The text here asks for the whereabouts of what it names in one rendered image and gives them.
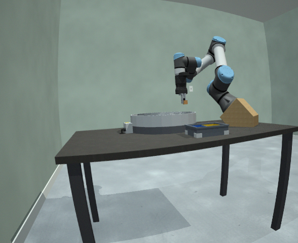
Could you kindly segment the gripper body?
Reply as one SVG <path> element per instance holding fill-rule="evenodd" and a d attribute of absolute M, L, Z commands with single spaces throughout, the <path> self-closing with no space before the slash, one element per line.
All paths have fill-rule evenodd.
<path fill-rule="evenodd" d="M 185 68 L 176 68 L 175 71 L 175 94 L 184 94 L 188 93 L 188 90 L 186 88 L 187 86 L 187 80 L 186 77 L 189 76 L 189 72 L 187 72 L 187 69 Z"/>

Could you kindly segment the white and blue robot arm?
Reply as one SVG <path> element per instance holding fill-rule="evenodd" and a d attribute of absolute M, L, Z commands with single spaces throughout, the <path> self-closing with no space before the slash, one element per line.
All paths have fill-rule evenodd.
<path fill-rule="evenodd" d="M 184 53 L 174 54 L 174 69 L 186 68 L 189 72 L 189 76 L 186 77 L 187 83 L 192 82 L 208 65 L 216 63 L 215 78 L 208 84 L 207 92 L 220 105 L 223 113 L 237 98 L 227 91 L 234 79 L 234 72 L 227 66 L 225 44 L 225 39 L 214 36 L 202 60 L 199 57 L 186 57 Z"/>

